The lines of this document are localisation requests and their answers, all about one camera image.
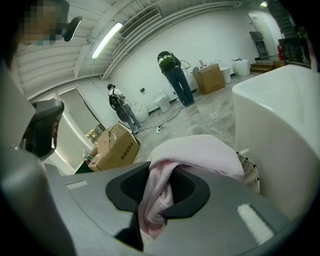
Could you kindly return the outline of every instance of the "red fire extinguisher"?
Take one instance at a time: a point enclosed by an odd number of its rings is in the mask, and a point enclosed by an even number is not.
[[[276,49],[278,50],[278,57],[279,57],[279,60],[280,61],[283,61],[284,60],[284,57],[282,55],[282,49],[281,49],[281,46],[280,45],[277,45],[276,46]]]

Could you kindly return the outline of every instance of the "black backpack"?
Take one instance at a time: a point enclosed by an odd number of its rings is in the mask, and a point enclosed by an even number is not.
[[[121,106],[121,99],[119,99],[119,97],[115,94],[115,89],[113,89],[112,94],[109,95],[109,103],[110,106],[117,111]]]

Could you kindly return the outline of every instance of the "white bucket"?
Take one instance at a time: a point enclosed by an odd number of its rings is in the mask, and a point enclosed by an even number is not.
[[[134,115],[136,119],[138,119],[140,123],[143,123],[144,121],[146,121],[149,117],[148,110],[138,101],[134,103],[134,107],[135,107]]]

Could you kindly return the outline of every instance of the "fluorescent light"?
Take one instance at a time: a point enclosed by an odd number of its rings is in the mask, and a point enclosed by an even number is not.
[[[111,28],[111,30],[109,31],[108,34],[106,34],[106,36],[104,37],[104,39],[101,41],[101,43],[99,44],[99,46],[97,47],[97,49],[94,51],[93,55],[92,55],[92,59],[96,59],[98,57],[98,55],[100,54],[100,52],[102,51],[102,49],[105,47],[105,45],[109,42],[109,40],[115,35],[115,33],[117,33],[119,31],[119,29],[121,29],[122,24],[121,23],[117,23],[114,25],[113,28]]]
[[[268,6],[268,3],[266,1],[263,1],[262,3],[260,3],[260,6],[262,7],[267,7]]]

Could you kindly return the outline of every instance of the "pink towel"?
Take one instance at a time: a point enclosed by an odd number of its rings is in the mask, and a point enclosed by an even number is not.
[[[168,180],[176,166],[198,167],[241,182],[245,175],[237,153],[212,135],[167,140],[151,152],[148,161],[150,174],[138,206],[138,218],[140,229],[153,239],[165,227],[165,209],[174,204]]]

